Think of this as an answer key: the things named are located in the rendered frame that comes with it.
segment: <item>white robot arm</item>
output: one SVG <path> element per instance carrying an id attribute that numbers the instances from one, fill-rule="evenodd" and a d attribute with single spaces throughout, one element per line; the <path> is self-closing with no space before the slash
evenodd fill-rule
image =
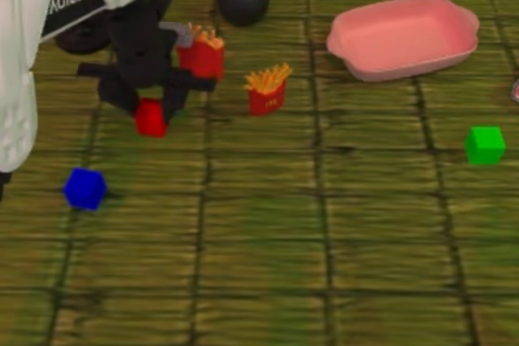
<path id="1" fill-rule="evenodd" d="M 31 69 L 39 44 L 104 9 L 133 1 L 0 0 L 0 173 L 22 165 L 36 140 Z"/>

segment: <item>pink tray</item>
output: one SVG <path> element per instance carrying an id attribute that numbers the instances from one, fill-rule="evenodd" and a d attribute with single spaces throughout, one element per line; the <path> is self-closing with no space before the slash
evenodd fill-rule
<path id="1" fill-rule="evenodd" d="M 478 47 L 478 17 L 449 0 L 389 0 L 338 15 L 328 51 L 367 82 L 429 73 Z"/>

